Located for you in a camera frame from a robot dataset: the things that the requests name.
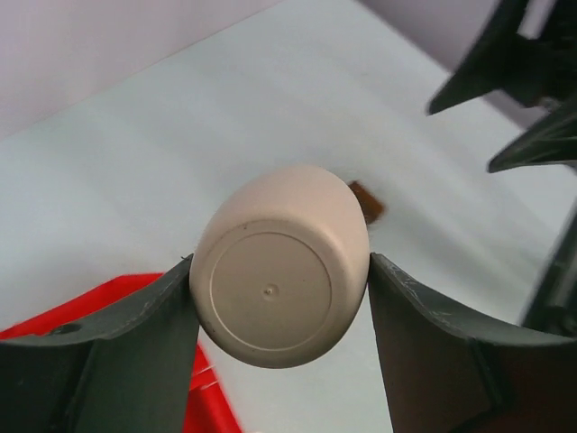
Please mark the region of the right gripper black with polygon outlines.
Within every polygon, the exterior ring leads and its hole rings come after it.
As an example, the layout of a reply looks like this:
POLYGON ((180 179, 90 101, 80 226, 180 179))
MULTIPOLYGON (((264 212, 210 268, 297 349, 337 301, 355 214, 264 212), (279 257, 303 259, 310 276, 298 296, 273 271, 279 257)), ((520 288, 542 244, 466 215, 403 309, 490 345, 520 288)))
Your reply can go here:
MULTIPOLYGON (((488 163, 490 173, 539 165, 576 168, 576 97, 570 97, 488 163)), ((523 327, 576 336, 576 221, 573 220, 529 303, 523 327)))

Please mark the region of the beige plastic cup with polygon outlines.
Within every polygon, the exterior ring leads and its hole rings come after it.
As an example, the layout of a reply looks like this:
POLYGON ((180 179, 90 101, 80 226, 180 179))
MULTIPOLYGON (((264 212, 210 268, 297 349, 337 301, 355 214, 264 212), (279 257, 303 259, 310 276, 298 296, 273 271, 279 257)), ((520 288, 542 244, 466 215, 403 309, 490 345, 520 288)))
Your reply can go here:
POLYGON ((213 342, 279 369, 330 351, 362 303, 370 242, 362 209, 332 172, 296 165, 240 187, 212 216, 189 288, 213 342))

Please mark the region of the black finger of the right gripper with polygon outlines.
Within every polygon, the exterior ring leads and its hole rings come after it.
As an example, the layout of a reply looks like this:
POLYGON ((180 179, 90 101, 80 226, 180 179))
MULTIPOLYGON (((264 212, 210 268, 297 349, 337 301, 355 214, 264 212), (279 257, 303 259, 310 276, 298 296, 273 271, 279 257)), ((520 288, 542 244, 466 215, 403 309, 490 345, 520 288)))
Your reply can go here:
POLYGON ((535 38, 519 32, 527 1, 501 1, 427 112, 439 113, 492 91, 523 107, 576 96, 576 3, 555 1, 535 38))

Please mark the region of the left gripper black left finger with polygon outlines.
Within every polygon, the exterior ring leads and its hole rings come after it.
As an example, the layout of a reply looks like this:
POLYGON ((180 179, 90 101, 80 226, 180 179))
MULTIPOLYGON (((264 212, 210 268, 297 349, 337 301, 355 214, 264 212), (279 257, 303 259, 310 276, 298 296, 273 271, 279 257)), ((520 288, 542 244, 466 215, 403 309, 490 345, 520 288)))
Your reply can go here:
POLYGON ((199 324, 191 260, 45 336, 1 343, 3 432, 180 432, 199 324))

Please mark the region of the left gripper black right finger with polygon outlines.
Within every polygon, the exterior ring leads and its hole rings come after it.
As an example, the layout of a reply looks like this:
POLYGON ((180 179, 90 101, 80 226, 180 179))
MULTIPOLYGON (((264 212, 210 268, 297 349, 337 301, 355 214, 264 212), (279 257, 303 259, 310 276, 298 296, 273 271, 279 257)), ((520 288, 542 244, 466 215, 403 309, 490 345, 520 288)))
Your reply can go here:
POLYGON ((369 295, 395 431, 575 431, 573 339, 487 316, 379 253, 369 295))

